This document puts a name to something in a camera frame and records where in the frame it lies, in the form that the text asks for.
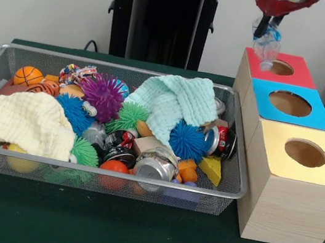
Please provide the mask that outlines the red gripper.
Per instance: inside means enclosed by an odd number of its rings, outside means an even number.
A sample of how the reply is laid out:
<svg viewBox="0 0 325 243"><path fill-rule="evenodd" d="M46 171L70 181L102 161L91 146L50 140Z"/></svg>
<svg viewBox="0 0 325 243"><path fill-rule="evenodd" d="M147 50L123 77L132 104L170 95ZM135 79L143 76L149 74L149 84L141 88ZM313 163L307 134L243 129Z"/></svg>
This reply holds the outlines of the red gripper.
<svg viewBox="0 0 325 243"><path fill-rule="evenodd" d="M290 12L311 7L320 0L255 0L256 5L263 13L262 19L254 31L254 39L261 38L270 24L279 27L283 18Z"/></svg>

